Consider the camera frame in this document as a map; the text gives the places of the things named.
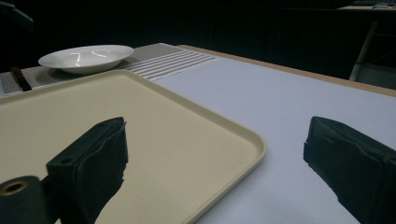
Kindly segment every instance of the table edge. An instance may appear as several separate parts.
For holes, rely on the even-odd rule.
[[[328,77],[328,76],[324,76],[324,75],[317,74],[317,73],[312,73],[312,72],[307,72],[304,70],[286,67],[283,65],[278,65],[278,64],[274,64],[274,63],[265,63],[265,62],[261,62],[261,61],[257,61],[257,60],[253,60],[253,59],[235,56],[232,54],[227,54],[227,53],[223,53],[223,52],[210,50],[210,49],[201,49],[201,48],[197,48],[197,47],[190,46],[190,45],[178,45],[178,47],[183,48],[183,49],[195,50],[195,51],[199,51],[202,53],[207,53],[207,54],[211,54],[211,55],[215,55],[215,56],[219,56],[219,57],[223,57],[223,58],[228,58],[228,59],[232,59],[232,60],[237,60],[237,61],[244,62],[244,63],[252,63],[252,64],[256,64],[256,65],[263,66],[263,67],[273,68],[276,70],[288,72],[288,73],[298,75],[298,76],[311,77],[314,79],[327,81],[327,82],[331,82],[334,84],[347,86],[347,87],[351,87],[351,88],[355,88],[355,89],[359,89],[359,90],[363,90],[363,91],[371,91],[371,92],[375,92],[375,93],[379,93],[379,94],[383,94],[383,95],[387,95],[387,96],[396,97],[396,90],[392,90],[392,89],[387,89],[387,88],[377,87],[377,86],[373,86],[373,85],[369,85],[369,84],[354,82],[354,81],[350,81],[350,80],[341,79],[338,77]]]

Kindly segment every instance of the dark background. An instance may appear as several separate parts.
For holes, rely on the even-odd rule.
[[[337,9],[350,2],[14,0],[34,30],[0,16],[0,72],[38,66],[40,57],[61,49],[166,43],[348,78],[373,20],[380,34],[367,60],[394,64],[395,13]]]

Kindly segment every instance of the tray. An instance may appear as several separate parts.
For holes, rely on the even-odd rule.
[[[126,70],[0,99],[0,182],[45,164],[94,124],[125,118],[124,183],[96,223],[191,223],[265,154],[253,131]]]

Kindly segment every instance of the plate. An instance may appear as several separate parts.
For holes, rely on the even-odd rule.
[[[121,45],[88,46],[53,52],[41,57],[38,63],[67,73],[88,75],[111,69],[132,53],[134,49]]]

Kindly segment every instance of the placemat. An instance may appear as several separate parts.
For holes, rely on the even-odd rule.
[[[135,48],[130,57],[112,70],[126,69],[149,80],[158,80],[216,59],[217,57],[212,55],[159,43]],[[44,66],[25,68],[21,71],[33,90],[83,77]],[[21,93],[11,72],[0,74],[0,80],[5,96]]]

